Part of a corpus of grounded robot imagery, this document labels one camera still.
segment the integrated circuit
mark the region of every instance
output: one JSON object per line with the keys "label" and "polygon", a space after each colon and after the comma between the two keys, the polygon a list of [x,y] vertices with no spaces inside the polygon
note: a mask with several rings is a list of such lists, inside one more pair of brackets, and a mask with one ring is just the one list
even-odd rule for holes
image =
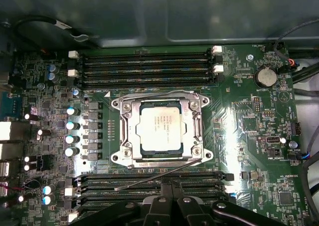
{"label": "integrated circuit", "polygon": [[294,198],[290,192],[280,192],[279,193],[279,203],[281,205],[292,205]]}

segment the white connector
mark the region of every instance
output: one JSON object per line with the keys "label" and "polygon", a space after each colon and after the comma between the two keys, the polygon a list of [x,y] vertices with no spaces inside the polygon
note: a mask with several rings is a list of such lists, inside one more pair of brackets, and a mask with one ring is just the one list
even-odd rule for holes
{"label": "white connector", "polygon": [[72,222],[75,220],[77,217],[79,217],[79,212],[75,211],[74,213],[70,213],[68,216],[68,222]]}
{"label": "white connector", "polygon": [[79,77],[79,72],[75,69],[68,70],[68,77]]}
{"label": "white connector", "polygon": [[80,59],[80,54],[76,50],[69,51],[69,58]]}
{"label": "white connector", "polygon": [[215,45],[215,46],[212,47],[211,53],[212,54],[223,53],[223,47],[221,45]]}
{"label": "white connector", "polygon": [[224,72],[224,65],[215,65],[214,66],[214,73],[222,73]]}

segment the cable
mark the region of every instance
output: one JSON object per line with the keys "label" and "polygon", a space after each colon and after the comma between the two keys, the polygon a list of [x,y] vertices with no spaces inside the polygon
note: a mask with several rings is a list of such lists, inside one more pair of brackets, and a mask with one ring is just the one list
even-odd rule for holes
{"label": "cable", "polygon": [[55,25],[56,27],[62,29],[62,30],[66,30],[77,42],[82,42],[84,43],[86,46],[92,48],[92,49],[98,49],[99,46],[96,45],[95,43],[89,41],[89,40],[85,40],[84,38],[88,38],[88,35],[84,35],[82,33],[80,33],[78,30],[72,28],[71,26],[60,22],[56,19],[47,17],[47,16],[42,16],[42,15],[28,15],[25,16],[24,18],[18,20],[13,26],[12,26],[12,31],[13,34],[18,37],[19,39],[21,39],[23,42],[25,42],[26,44],[32,46],[33,48],[35,48],[36,50],[39,50],[41,52],[45,52],[44,49],[42,49],[38,44],[36,44],[34,41],[30,40],[29,38],[21,35],[18,31],[18,28],[27,23],[27,22],[34,22],[34,21],[39,21],[39,22],[46,22],[46,23],[50,23],[52,25]]}
{"label": "cable", "polygon": [[291,61],[290,61],[290,60],[292,60],[292,59],[289,59],[289,57],[285,56],[284,54],[282,54],[280,51],[277,50],[277,46],[278,46],[279,42],[280,42],[286,35],[292,33],[293,31],[298,30],[298,29],[300,29],[300,28],[302,28],[302,27],[304,27],[304,26],[317,23],[317,22],[319,22],[319,18],[314,19],[314,20],[310,20],[310,21],[306,21],[306,22],[304,22],[304,23],[302,23],[302,24],[299,24],[299,25],[297,25],[297,26],[295,26],[295,27],[293,27],[293,28],[291,28],[291,29],[285,31],[285,32],[284,32],[282,35],[280,35],[280,36],[278,37],[278,39],[275,41],[275,44],[274,44],[274,52],[275,52],[280,58],[285,59],[285,60],[288,60],[288,61],[290,62],[290,64],[291,64]]}
{"label": "cable", "polygon": [[302,186],[304,189],[305,197],[308,202],[308,206],[313,213],[313,216],[317,222],[319,222],[319,212],[315,206],[314,200],[312,198],[310,188],[309,188],[309,182],[308,182],[308,169],[311,165],[313,165],[315,162],[319,161],[319,151],[315,153],[312,157],[310,157],[307,161],[304,162],[302,166],[302,171],[300,173],[300,178],[302,181]]}
{"label": "cable", "polygon": [[307,146],[307,152],[311,153],[311,149],[313,148],[314,142],[319,135],[319,125],[317,126],[316,130],[314,131],[313,135],[310,138],[310,141]]}
{"label": "cable", "polygon": [[309,96],[309,97],[318,97],[319,90],[301,90],[294,88],[295,95]]}
{"label": "cable", "polygon": [[317,75],[318,73],[319,73],[319,69],[317,69],[314,72],[309,72],[309,73],[303,74],[302,76],[299,76],[297,78],[293,78],[293,84],[297,84],[303,80],[307,80],[307,79],[313,77],[314,75]]}
{"label": "cable", "polygon": [[6,190],[24,191],[24,188],[20,188],[20,187],[8,187],[8,186],[3,185],[3,184],[0,184],[0,187],[5,188]]}
{"label": "cable", "polygon": [[291,76],[292,76],[292,78],[296,78],[296,77],[299,77],[299,76],[301,76],[301,75],[303,75],[305,73],[315,71],[316,69],[319,69],[319,62],[317,62],[316,64],[313,64],[311,66],[308,66],[307,68],[299,70],[297,72],[293,72],[291,74]]}
{"label": "cable", "polygon": [[319,183],[312,186],[312,188],[310,189],[310,193],[312,196],[314,196],[318,191],[319,191]]}

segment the electrolytic capacitor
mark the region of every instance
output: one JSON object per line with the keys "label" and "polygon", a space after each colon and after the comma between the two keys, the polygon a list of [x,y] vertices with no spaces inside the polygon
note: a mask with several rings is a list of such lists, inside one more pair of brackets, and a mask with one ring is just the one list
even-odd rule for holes
{"label": "electrolytic capacitor", "polygon": [[59,67],[57,67],[57,66],[54,65],[54,64],[50,64],[50,65],[49,65],[49,71],[52,72],[52,73],[54,73],[54,74],[56,74],[56,73],[59,72]]}
{"label": "electrolytic capacitor", "polygon": [[49,73],[48,79],[51,80],[53,83],[56,83],[59,81],[59,76],[54,73]]}
{"label": "electrolytic capacitor", "polygon": [[42,202],[44,205],[49,205],[51,202],[55,200],[55,196],[53,194],[47,195],[43,198]]}
{"label": "electrolytic capacitor", "polygon": [[74,144],[74,143],[78,143],[79,141],[80,141],[80,138],[78,136],[68,135],[67,137],[65,137],[65,142],[67,144]]}
{"label": "electrolytic capacitor", "polygon": [[73,108],[73,107],[69,107],[67,110],[66,110],[66,113],[68,115],[78,115],[79,114],[79,110],[76,109],[76,108]]}
{"label": "electrolytic capacitor", "polygon": [[24,166],[24,170],[25,170],[25,171],[35,170],[35,169],[36,169],[36,163],[27,164],[27,165]]}
{"label": "electrolytic capacitor", "polygon": [[72,157],[79,153],[79,149],[76,147],[69,147],[64,151],[64,153],[67,157]]}
{"label": "electrolytic capacitor", "polygon": [[74,89],[73,91],[72,91],[72,94],[75,96],[75,97],[81,97],[81,95],[82,95],[82,91],[81,90],[79,90],[79,89]]}
{"label": "electrolytic capacitor", "polygon": [[45,195],[49,195],[50,193],[53,193],[55,189],[56,189],[55,185],[48,185],[43,188],[43,193]]}
{"label": "electrolytic capacitor", "polygon": [[38,135],[51,135],[51,131],[50,130],[38,130]]}
{"label": "electrolytic capacitor", "polygon": [[32,193],[32,192],[28,192],[27,194],[25,194],[25,195],[20,195],[19,197],[18,197],[18,202],[19,203],[22,203],[22,202],[24,202],[24,201],[27,201],[27,200],[29,200],[29,199],[32,199],[34,197],[34,194]]}
{"label": "electrolytic capacitor", "polygon": [[74,123],[74,122],[68,122],[66,123],[66,128],[68,130],[77,130],[80,128],[80,124],[79,123]]}
{"label": "electrolytic capacitor", "polygon": [[26,163],[28,163],[28,162],[34,162],[34,161],[36,161],[36,155],[26,156],[26,157],[24,158],[24,161],[25,161]]}
{"label": "electrolytic capacitor", "polygon": [[39,119],[37,115],[32,115],[32,114],[25,114],[24,118],[26,120],[33,120],[33,121],[37,121]]}

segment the metal load plate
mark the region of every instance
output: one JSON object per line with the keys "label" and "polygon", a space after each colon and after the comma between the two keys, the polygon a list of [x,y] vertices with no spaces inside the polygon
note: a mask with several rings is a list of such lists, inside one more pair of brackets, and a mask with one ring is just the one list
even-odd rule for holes
{"label": "metal load plate", "polygon": [[120,149],[112,162],[128,168],[178,167],[212,159],[203,146],[201,108],[209,98],[194,91],[129,94],[112,101],[120,111]]}

